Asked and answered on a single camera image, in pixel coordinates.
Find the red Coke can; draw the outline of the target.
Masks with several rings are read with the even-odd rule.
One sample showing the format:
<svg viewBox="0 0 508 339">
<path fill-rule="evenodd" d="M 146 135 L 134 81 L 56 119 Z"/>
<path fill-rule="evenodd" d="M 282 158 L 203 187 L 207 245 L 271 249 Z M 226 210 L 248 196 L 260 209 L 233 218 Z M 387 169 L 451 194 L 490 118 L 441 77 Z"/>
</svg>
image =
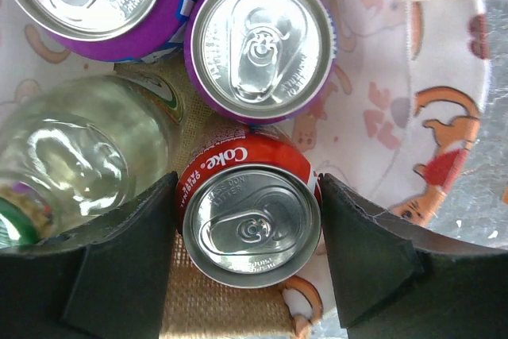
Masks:
<svg viewBox="0 0 508 339">
<path fill-rule="evenodd" d="M 239 288 L 294 275 L 321 236 L 317 177 L 279 128 L 207 122 L 175 190 L 179 231 L 195 266 Z"/>
</svg>

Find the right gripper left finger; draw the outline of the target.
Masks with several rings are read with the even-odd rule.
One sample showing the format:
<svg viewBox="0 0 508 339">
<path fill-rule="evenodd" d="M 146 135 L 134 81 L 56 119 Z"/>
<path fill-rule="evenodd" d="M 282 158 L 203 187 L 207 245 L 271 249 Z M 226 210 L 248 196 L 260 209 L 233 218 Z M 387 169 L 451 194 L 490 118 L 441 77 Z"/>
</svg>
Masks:
<svg viewBox="0 0 508 339">
<path fill-rule="evenodd" d="M 1 252 L 4 338 L 156 338 L 175 236 L 177 175 L 92 221 Z"/>
</svg>

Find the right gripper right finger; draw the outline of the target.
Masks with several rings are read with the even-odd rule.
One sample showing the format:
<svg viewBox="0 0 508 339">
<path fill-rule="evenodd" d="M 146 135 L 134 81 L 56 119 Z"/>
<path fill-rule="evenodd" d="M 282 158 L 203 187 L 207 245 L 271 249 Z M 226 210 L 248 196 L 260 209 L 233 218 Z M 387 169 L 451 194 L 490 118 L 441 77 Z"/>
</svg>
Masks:
<svg viewBox="0 0 508 339">
<path fill-rule="evenodd" d="M 507 253 L 434 233 L 320 178 L 337 313 L 350 338 L 504 338 Z"/>
</svg>

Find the brown canvas tote bag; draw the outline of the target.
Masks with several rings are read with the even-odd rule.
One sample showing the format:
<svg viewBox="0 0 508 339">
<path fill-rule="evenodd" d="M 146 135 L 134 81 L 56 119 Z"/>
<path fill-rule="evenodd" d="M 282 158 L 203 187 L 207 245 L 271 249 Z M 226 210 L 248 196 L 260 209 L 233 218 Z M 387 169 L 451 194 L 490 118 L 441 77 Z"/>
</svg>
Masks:
<svg viewBox="0 0 508 339">
<path fill-rule="evenodd" d="M 320 192 L 321 176 L 332 175 L 368 201 L 425 228 L 479 130 L 489 72 L 483 1 L 322 2 L 337 35 L 337 57 L 324 88 L 300 114 L 247 124 L 212 110 L 191 83 L 184 59 L 191 16 L 177 52 L 153 63 L 116 63 L 65 48 L 15 0 L 1 0 L 1 127 L 26 101 L 67 81 L 157 75 L 183 100 L 178 146 L 165 174 L 177 175 L 175 190 L 207 122 L 223 118 L 273 125 L 310 162 Z M 322 218 L 317 247 L 298 272 L 271 286 L 239 288 L 195 266 L 179 231 L 175 191 L 171 207 L 175 236 L 156 338 L 303 336 L 337 307 Z"/>
</svg>

